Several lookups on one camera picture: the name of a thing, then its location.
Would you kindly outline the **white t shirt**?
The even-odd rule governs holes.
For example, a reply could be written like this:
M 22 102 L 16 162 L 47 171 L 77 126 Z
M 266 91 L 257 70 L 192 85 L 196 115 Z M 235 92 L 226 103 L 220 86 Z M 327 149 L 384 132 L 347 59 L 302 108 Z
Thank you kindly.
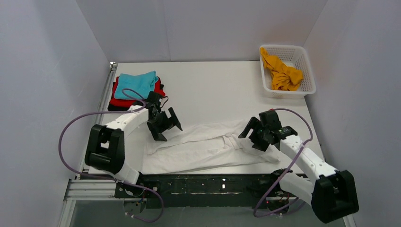
M 198 124 L 170 134 L 165 142 L 149 142 L 141 172 L 158 175 L 279 163 L 275 148 L 263 152 L 253 148 L 249 139 L 239 137 L 247 123 L 247 120 L 234 120 Z

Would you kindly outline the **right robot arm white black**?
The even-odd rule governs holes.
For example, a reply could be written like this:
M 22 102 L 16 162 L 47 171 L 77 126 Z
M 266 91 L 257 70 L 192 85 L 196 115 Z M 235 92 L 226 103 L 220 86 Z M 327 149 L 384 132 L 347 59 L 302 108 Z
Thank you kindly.
M 316 217 L 325 224 L 357 213 L 359 203 L 351 172 L 340 171 L 317 156 L 307 147 L 313 140 L 313 133 L 310 132 L 309 139 L 302 140 L 292 127 L 282 126 L 278 111 L 270 109 L 252 117 L 239 135 L 242 139 L 248 138 L 257 150 L 266 151 L 273 145 L 292 160 L 259 199 L 253 215 L 263 217 L 258 214 L 258 208 L 276 186 L 294 195 L 296 201 L 310 205 Z

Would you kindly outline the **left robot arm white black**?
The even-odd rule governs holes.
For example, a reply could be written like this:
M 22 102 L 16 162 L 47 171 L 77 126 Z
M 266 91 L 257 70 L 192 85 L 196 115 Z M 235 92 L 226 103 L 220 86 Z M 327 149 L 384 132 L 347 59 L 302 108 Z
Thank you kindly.
M 103 171 L 114 178 L 135 184 L 140 168 L 128 161 L 127 137 L 140 125 L 146 124 L 155 141 L 166 141 L 163 132 L 173 127 L 182 129 L 174 109 L 169 114 L 162 110 L 157 92 L 149 92 L 145 100 L 137 100 L 128 111 L 105 125 L 94 125 L 89 134 L 85 164 Z

